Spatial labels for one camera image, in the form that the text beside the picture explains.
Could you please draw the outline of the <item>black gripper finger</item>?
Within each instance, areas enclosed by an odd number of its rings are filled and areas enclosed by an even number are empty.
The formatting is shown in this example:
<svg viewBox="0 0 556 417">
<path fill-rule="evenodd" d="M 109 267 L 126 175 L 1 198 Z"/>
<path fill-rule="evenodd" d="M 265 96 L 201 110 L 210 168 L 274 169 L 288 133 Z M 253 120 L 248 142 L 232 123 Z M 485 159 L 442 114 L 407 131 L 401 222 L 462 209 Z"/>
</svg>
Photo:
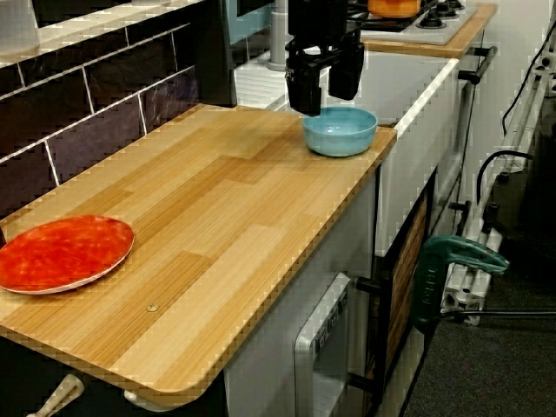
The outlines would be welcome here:
<svg viewBox="0 0 556 417">
<path fill-rule="evenodd" d="M 290 107 L 306 116 L 321 113 L 321 69 L 300 58 L 286 61 L 286 83 Z"/>
<path fill-rule="evenodd" d="M 329 95 L 340 99 L 354 99 L 360 84 L 364 52 L 364 45 L 360 41 L 342 47 L 338 61 L 329 71 Z"/>
</svg>

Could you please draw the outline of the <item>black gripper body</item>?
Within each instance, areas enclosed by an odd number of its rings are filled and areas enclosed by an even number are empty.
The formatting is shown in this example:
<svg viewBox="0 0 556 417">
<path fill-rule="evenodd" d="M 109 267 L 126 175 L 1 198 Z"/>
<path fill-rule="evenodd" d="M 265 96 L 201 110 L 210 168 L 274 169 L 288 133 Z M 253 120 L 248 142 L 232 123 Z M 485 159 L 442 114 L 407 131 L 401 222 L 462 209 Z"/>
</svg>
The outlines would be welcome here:
<svg viewBox="0 0 556 417">
<path fill-rule="evenodd" d="M 333 66 L 363 54 L 361 28 L 348 21 L 348 1 L 289 1 L 287 66 Z"/>
</svg>

